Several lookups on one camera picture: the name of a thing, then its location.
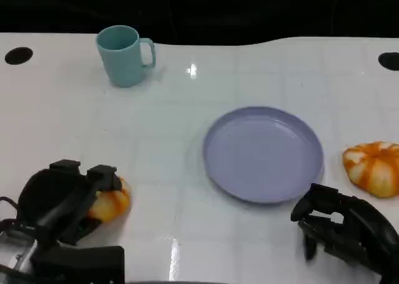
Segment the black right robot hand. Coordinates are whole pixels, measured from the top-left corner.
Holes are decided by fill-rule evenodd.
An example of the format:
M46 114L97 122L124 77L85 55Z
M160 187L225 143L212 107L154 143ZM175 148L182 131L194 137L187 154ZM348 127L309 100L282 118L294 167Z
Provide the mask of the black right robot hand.
M398 283L398 232L367 201L313 183L293 208L291 221L303 231L306 261L321 245L331 256L379 274L381 283Z

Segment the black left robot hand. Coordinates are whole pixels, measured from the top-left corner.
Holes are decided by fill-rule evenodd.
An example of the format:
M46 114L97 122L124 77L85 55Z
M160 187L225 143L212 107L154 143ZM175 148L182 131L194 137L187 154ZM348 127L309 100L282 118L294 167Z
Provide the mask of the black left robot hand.
M107 165L80 172L80 162L61 159L32 175L22 190L17 218L33 226L43 245L75 245L108 219L112 206L98 213L101 197L122 195L117 169Z

